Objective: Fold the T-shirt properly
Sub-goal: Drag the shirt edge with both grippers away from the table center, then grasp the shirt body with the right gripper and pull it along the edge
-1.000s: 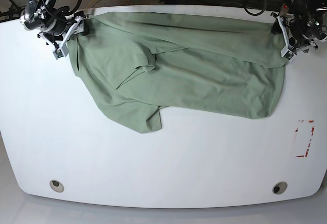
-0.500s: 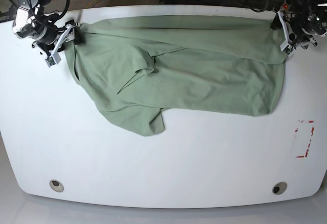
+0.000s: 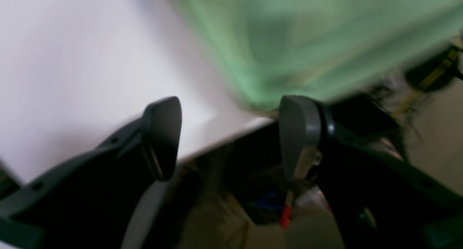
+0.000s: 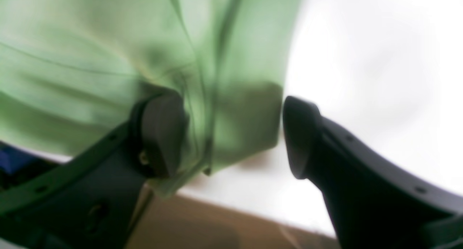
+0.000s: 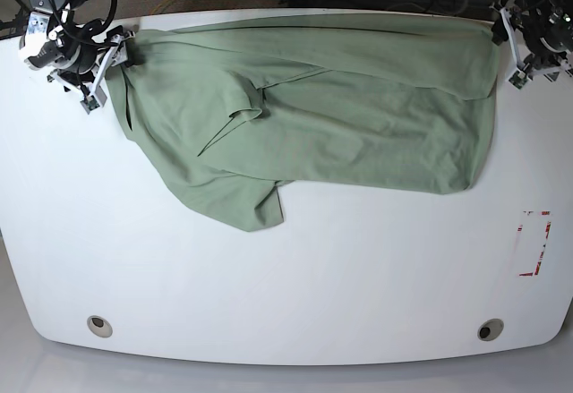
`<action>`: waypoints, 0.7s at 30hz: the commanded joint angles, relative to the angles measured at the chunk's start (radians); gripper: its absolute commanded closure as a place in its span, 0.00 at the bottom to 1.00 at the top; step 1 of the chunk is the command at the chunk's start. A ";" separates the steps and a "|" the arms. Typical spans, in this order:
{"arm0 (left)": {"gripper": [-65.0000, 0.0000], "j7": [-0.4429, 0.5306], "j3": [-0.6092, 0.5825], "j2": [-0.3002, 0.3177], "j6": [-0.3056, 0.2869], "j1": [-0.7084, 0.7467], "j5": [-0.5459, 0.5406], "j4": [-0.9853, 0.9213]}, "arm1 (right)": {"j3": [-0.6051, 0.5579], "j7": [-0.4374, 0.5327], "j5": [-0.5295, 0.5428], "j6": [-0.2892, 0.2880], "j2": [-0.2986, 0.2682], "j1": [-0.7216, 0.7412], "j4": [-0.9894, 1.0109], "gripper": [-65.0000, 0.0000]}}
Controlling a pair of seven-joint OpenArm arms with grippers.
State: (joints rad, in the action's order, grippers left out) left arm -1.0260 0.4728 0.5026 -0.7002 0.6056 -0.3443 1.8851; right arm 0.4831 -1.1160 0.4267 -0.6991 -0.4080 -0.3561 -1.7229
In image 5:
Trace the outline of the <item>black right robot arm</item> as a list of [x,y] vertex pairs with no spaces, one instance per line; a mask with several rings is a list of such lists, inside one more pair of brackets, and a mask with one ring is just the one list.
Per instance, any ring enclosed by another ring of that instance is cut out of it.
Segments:
[[134,32],[113,26],[118,0],[110,0],[107,16],[87,23],[74,14],[89,0],[30,0],[19,57],[32,70],[50,67],[47,79],[88,98],[95,94],[107,68],[126,60],[124,44]]

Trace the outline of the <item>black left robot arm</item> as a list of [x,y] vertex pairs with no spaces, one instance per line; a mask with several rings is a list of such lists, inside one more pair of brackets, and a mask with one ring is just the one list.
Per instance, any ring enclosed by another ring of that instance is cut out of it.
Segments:
[[492,42],[509,43],[508,81],[522,89],[535,76],[572,74],[572,0],[497,0]]

